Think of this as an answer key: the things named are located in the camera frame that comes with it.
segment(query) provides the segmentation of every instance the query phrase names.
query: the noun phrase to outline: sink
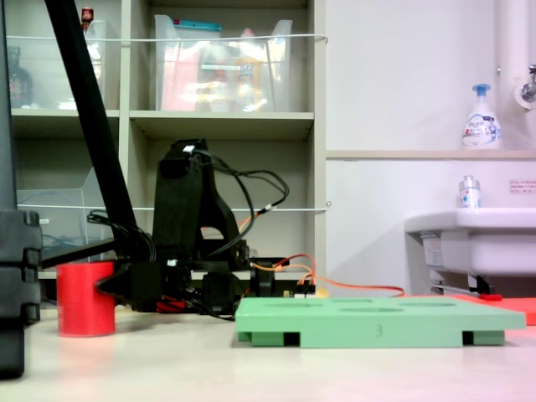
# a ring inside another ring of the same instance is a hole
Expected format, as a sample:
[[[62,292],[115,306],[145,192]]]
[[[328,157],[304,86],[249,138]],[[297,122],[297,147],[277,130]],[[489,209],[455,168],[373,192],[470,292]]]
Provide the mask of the sink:
[[[536,208],[454,209],[405,221],[434,271],[536,276]]]

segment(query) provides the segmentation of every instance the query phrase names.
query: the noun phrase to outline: white table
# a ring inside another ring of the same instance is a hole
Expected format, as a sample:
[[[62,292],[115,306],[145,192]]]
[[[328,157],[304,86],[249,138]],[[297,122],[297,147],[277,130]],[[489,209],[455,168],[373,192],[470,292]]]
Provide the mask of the white table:
[[[44,311],[27,373],[1,402],[535,402],[536,327],[504,347],[250,348],[234,324],[194,315],[116,314],[103,338],[59,338]]]

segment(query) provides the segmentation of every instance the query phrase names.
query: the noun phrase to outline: green tray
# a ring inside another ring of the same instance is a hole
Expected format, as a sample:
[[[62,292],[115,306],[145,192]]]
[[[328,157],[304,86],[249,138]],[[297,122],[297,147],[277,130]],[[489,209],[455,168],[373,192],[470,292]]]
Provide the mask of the green tray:
[[[245,298],[236,332],[253,346],[438,348],[503,345],[525,315],[450,297]]]

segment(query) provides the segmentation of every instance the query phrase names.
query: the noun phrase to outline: hand soap bottle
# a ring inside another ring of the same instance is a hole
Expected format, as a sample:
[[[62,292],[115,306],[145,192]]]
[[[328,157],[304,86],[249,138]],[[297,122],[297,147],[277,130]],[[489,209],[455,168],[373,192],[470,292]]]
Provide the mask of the hand soap bottle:
[[[503,149],[503,134],[497,116],[486,102],[488,84],[472,87],[477,93],[477,103],[469,115],[461,138],[464,149]]]

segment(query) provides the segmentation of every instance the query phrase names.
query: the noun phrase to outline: red cylinder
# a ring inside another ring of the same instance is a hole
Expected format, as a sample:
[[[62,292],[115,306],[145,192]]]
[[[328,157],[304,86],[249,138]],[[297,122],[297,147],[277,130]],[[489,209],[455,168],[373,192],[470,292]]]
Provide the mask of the red cylinder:
[[[58,266],[58,325],[61,337],[99,337],[116,330],[113,296],[96,290],[99,279],[114,273],[113,262]]]

